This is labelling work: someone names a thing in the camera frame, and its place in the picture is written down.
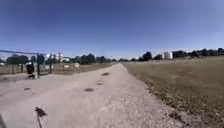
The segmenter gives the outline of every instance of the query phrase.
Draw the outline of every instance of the distant tree line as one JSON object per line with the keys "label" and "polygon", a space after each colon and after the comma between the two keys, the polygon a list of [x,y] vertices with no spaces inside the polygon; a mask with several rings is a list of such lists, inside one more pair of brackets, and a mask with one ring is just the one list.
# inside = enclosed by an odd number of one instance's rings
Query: distant tree line
{"label": "distant tree line", "polygon": [[[192,52],[186,52],[183,50],[173,51],[173,58],[200,58],[203,56],[221,56],[224,55],[224,49],[218,48],[218,49],[202,49],[202,50],[194,50]],[[121,58],[119,60],[116,59],[110,59],[106,58],[105,56],[95,56],[92,53],[88,55],[82,55],[82,56],[76,56],[74,58],[69,58],[66,60],[63,60],[64,63],[80,63],[80,64],[93,64],[93,63],[110,63],[110,62],[143,62],[143,61],[149,61],[149,60],[161,60],[163,59],[162,54],[158,54],[154,57],[152,57],[152,54],[150,51],[147,51],[139,58],[132,58],[132,59],[125,59]],[[46,58],[44,55],[39,54],[37,56],[32,56],[30,59],[25,55],[17,55],[13,54],[12,56],[8,57],[6,60],[2,60],[0,58],[0,63],[7,63],[7,64],[26,64],[29,61],[31,62],[39,62],[39,64],[50,64],[50,63],[59,63],[59,60],[56,58],[56,55],[53,55],[50,58]]]}
{"label": "distant tree line", "polygon": [[184,57],[203,57],[203,56],[222,56],[224,55],[224,49],[202,49],[194,50],[192,52],[185,52],[182,50],[173,51],[173,58],[184,58]]}
{"label": "distant tree line", "polygon": [[[200,58],[203,56],[222,56],[224,55],[224,49],[218,48],[218,49],[202,49],[202,50],[194,50],[192,52],[186,52],[183,50],[173,51],[173,58]],[[130,61],[149,61],[149,60],[161,60],[163,59],[162,54],[158,54],[154,57],[152,57],[152,54],[150,51],[144,53],[142,56],[140,56],[138,59],[132,58]]]}
{"label": "distant tree line", "polygon": [[[37,56],[31,56],[30,59],[25,55],[13,54],[8,57],[5,61],[0,58],[0,63],[6,64],[26,64],[28,62],[38,62],[39,64],[50,64],[59,63],[60,60],[57,59],[56,55],[50,58],[46,58],[44,55],[40,54]],[[93,63],[110,63],[117,62],[116,59],[106,58],[105,56],[94,56],[93,54],[76,56],[74,58],[68,58],[63,60],[63,63],[80,63],[80,64],[93,64]]]}

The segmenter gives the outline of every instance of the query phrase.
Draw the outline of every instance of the blue sky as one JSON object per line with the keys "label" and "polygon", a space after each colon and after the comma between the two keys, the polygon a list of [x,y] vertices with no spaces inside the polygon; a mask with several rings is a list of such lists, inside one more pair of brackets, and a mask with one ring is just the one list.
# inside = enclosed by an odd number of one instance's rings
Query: blue sky
{"label": "blue sky", "polygon": [[223,0],[1,0],[0,49],[138,57],[224,47]]}

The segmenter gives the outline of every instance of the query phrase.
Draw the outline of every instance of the fence post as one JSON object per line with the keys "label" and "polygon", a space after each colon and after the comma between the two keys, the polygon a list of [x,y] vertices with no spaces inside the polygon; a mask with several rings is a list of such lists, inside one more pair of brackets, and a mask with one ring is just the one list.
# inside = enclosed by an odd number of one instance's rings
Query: fence post
{"label": "fence post", "polygon": [[0,113],[0,128],[7,128],[5,122],[4,122],[3,118],[2,118],[1,113]]}
{"label": "fence post", "polygon": [[37,53],[37,78],[40,78],[40,60],[39,60],[39,53]]}
{"label": "fence post", "polygon": [[52,54],[50,54],[50,58],[49,58],[49,60],[50,60],[49,74],[51,74],[51,73],[52,73]]}

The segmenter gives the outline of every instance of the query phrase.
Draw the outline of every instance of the grass field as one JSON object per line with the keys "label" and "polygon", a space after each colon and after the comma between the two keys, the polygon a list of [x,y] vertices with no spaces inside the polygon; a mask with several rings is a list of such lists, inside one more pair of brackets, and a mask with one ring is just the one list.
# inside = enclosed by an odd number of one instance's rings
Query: grass field
{"label": "grass field", "polygon": [[224,127],[224,57],[124,65],[168,105],[200,115],[198,127]]}

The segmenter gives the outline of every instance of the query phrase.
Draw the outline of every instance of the gravel path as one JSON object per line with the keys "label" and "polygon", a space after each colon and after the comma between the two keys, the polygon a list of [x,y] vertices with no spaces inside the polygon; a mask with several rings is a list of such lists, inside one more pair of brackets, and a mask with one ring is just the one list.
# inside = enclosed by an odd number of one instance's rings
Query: gravel path
{"label": "gravel path", "polygon": [[117,64],[72,76],[49,75],[0,85],[0,110],[8,128],[39,128],[35,107],[47,113],[41,119],[43,128],[182,127],[169,117],[171,108],[146,88]]}

